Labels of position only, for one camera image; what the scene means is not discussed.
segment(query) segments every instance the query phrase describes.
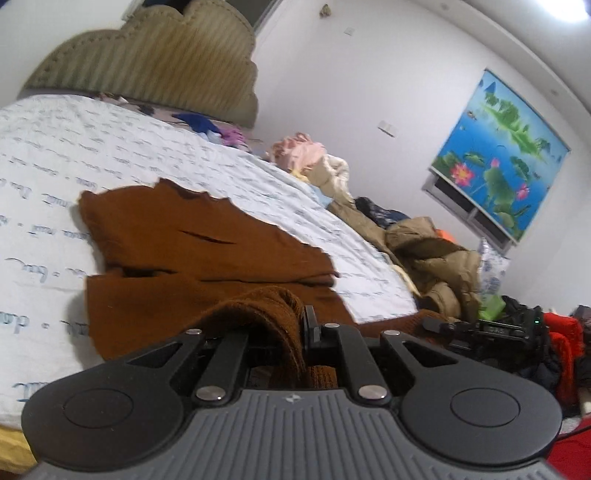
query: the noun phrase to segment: wall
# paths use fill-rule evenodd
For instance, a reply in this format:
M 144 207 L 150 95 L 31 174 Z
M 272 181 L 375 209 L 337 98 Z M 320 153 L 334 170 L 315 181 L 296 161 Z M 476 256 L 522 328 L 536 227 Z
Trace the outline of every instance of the wall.
M 86 30 L 119 28 L 131 0 L 9 0 L 0 8 L 0 106 L 11 103 L 41 61 Z
M 534 280 L 550 275 L 548 265 L 568 236 L 570 213 L 583 202 L 591 179 L 586 144 L 514 68 L 422 7 L 405 0 L 334 0 L 330 6 L 333 15 L 318 20 L 312 17 L 317 15 L 312 2 L 292 2 L 293 14 L 284 14 L 273 32 L 259 38 L 259 59 L 284 47 L 297 56 L 288 56 L 287 66 L 257 62 L 266 83 L 258 89 L 255 135 L 270 144 L 296 131 L 308 132 L 349 162 L 354 196 L 369 196 L 411 216 L 431 216 L 437 226 L 475 248 L 477 236 L 421 187 L 482 71 L 490 68 L 572 148 L 520 246 L 510 252 L 512 267 L 504 283 L 508 294 L 527 294 L 528 301 L 546 307 L 556 304 L 558 291 L 530 290 Z M 293 26 L 292 15 L 299 22 L 295 30 L 305 34 L 292 35 L 285 45 L 279 33 Z M 343 33 L 347 27 L 355 29 L 353 36 Z M 393 124 L 396 138 L 377 129 L 380 120 Z
M 268 101 L 285 72 L 320 25 L 326 0 L 281 0 L 256 35 L 252 61 L 258 67 L 255 93 L 259 111 L 271 110 Z
M 579 304 L 591 305 L 591 192 L 577 212 L 567 215 L 573 227 L 556 255 L 548 259 L 545 274 L 528 279 L 524 302 L 541 303 L 563 315 L 572 313 Z

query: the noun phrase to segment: bed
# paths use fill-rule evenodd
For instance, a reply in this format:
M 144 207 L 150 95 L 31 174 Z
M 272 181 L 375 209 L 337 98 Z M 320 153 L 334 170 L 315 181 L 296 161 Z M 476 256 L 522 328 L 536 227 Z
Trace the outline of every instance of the bed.
M 84 304 L 86 276 L 102 269 L 77 213 L 84 190 L 151 186 L 163 177 L 229 197 L 329 254 L 340 273 L 333 288 L 355 322 L 416 312 L 382 254 L 308 185 L 243 151 L 85 96 L 114 92 L 249 127 L 253 47 L 252 28 L 221 0 L 193 1 L 184 15 L 141 9 L 119 31 L 64 43 L 25 86 L 76 95 L 29 96 L 0 109 L 0 361 L 9 365 L 0 372 L 0 425 L 19 430 L 22 407 L 39 388 L 102 361 Z M 14 432 L 0 435 L 0 452 L 14 454 L 0 468 L 26 468 L 23 445 Z

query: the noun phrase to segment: dark blue clothing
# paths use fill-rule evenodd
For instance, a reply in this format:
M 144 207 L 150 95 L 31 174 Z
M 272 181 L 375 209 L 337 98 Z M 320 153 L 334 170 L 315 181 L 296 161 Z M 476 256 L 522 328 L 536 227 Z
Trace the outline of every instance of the dark blue clothing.
M 209 118 L 199 113 L 175 113 L 173 117 L 185 122 L 196 133 L 206 134 L 212 131 L 215 134 L 221 134 L 220 129 Z
M 355 199 L 355 207 L 367 218 L 373 220 L 378 226 L 387 229 L 389 226 L 410 218 L 397 210 L 386 210 L 385 208 L 376 205 L 367 197 L 359 197 Z

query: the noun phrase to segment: down jacket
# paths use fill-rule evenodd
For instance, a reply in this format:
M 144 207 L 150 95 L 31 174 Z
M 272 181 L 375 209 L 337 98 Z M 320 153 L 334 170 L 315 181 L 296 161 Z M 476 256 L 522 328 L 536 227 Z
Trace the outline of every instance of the down jacket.
M 428 217 L 392 225 L 385 243 L 422 294 L 422 308 L 467 322 L 478 320 L 478 252 L 441 238 Z

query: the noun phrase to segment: beige headboard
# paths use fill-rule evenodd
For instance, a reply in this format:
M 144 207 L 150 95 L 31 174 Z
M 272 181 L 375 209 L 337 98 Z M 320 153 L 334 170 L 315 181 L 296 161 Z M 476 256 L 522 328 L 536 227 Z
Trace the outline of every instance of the beige headboard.
M 252 127 L 254 44 L 252 27 L 223 0 L 193 0 L 184 15 L 141 8 L 120 30 L 86 32 L 57 47 L 25 88 L 110 92 Z

